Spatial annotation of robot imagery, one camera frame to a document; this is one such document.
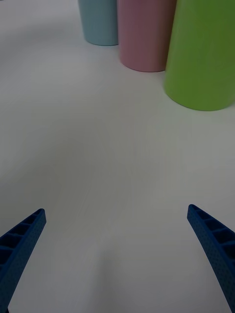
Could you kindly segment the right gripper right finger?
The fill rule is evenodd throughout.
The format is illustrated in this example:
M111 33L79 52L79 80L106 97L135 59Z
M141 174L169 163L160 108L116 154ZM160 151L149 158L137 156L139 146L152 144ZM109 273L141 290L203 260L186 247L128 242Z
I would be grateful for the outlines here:
M188 206L187 220L209 260L231 312L235 312L235 233L194 204Z

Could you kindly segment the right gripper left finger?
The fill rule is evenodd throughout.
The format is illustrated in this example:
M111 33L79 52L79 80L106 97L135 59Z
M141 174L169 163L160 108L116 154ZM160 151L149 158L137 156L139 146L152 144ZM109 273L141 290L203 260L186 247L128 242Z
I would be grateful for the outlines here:
M0 312L8 305L46 225L45 210L40 208L0 238Z

